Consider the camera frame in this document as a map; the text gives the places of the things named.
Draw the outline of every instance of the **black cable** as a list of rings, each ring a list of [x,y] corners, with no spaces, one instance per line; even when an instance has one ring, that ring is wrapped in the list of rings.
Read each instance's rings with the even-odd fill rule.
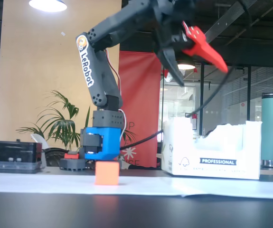
[[[130,144],[130,145],[122,146],[122,147],[120,148],[120,150],[124,150],[124,149],[130,148],[130,147],[136,146],[136,145],[138,145],[138,144],[144,143],[145,141],[148,141],[148,140],[154,138],[155,136],[157,136],[159,133],[162,133],[162,132],[163,132],[163,130],[160,130],[160,131],[158,131],[158,132],[156,132],[156,133],[150,135],[149,137],[147,137],[147,138],[145,138],[145,139],[142,139],[142,140],[140,140],[140,141],[138,141],[138,142],[132,143],[132,144]]]
[[[251,15],[250,15],[250,13],[249,13],[249,11],[248,11],[246,5],[244,4],[243,0],[237,0],[237,1],[241,4],[241,6],[242,6],[244,12],[245,12],[246,15],[247,15],[247,18],[248,18],[247,30],[248,30],[248,29],[251,27],[251,23],[252,23]],[[206,106],[208,105],[208,103],[217,95],[217,93],[220,91],[220,89],[223,87],[223,85],[224,85],[224,84],[226,83],[226,81],[228,80],[228,78],[229,78],[229,76],[231,75],[232,71],[235,69],[235,66],[236,66],[236,64],[237,64],[237,62],[238,62],[238,60],[239,60],[239,58],[240,58],[240,56],[241,56],[241,53],[243,52],[244,48],[245,48],[245,43],[243,43],[243,44],[241,45],[241,48],[239,49],[239,54],[237,55],[237,59],[235,60],[236,63],[233,64],[233,65],[231,66],[230,70],[228,71],[228,73],[226,74],[226,76],[223,78],[223,80],[221,81],[221,83],[219,84],[219,86],[216,88],[216,90],[212,93],[212,95],[211,95],[211,96],[210,96],[210,97],[209,97],[209,98],[208,98],[208,99],[207,99],[199,108],[197,108],[197,109],[196,109],[195,111],[193,111],[192,113],[188,114],[188,115],[186,116],[187,118],[191,117],[193,114],[198,113],[200,110],[202,110],[204,107],[206,107]],[[130,144],[130,145],[122,146],[122,147],[120,148],[120,150],[124,150],[124,149],[130,148],[130,147],[132,147],[132,146],[136,146],[136,145],[138,145],[138,144],[144,143],[144,142],[146,142],[146,141],[148,141],[148,140],[154,138],[154,137],[155,137],[156,135],[158,135],[159,133],[162,133],[162,131],[163,131],[163,130],[158,131],[158,132],[154,133],[153,135],[151,135],[151,136],[149,136],[149,137],[147,137],[147,138],[145,138],[145,139],[142,139],[142,140],[140,140],[140,141],[138,141],[138,142],[132,143],[132,144]]]

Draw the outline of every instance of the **white chair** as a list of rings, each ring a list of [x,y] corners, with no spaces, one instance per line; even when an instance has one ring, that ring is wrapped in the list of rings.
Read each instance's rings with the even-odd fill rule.
[[[50,148],[46,140],[40,136],[39,134],[31,134],[31,138],[37,142],[42,144],[42,149],[47,149]],[[41,167],[44,168],[47,166],[47,161],[46,161],[46,155],[44,152],[41,153]]]

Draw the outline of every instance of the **glass wall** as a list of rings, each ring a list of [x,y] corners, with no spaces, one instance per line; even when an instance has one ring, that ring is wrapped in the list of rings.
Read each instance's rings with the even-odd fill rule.
[[[273,68],[260,67],[251,72],[250,121],[261,121],[262,93],[273,92]]]
[[[251,73],[251,90],[248,97],[248,68]],[[200,106],[200,79],[201,65],[196,69],[183,72],[185,86],[180,87],[174,80],[160,81],[160,113],[159,130],[162,122],[171,117],[184,117]],[[220,85],[225,74],[214,66],[204,66],[204,93],[206,101]],[[262,93],[273,92],[273,68],[257,66],[235,67],[227,83],[221,88],[213,100],[203,109],[203,118],[197,114],[194,135],[202,135],[215,129],[220,124],[244,124],[249,114],[250,121],[261,121]],[[250,98],[250,109],[247,109],[247,100]]]

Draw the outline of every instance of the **label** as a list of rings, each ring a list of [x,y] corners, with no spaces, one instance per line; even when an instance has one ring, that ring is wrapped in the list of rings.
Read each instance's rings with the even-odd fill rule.
[[[201,164],[215,165],[236,165],[236,160],[232,159],[215,159],[215,158],[200,158]]]
[[[89,42],[85,35],[80,35],[76,40],[76,44],[79,50],[81,64],[83,66],[85,81],[87,83],[88,88],[90,88],[91,86],[94,85],[94,80],[92,79],[91,76],[92,70],[90,69],[90,60],[87,57],[88,55],[87,49],[89,47]]]

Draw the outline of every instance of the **orange cube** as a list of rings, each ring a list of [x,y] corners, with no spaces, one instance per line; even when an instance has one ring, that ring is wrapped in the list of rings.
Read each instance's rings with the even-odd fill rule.
[[[119,169],[118,161],[97,161],[95,164],[95,184],[118,185]]]

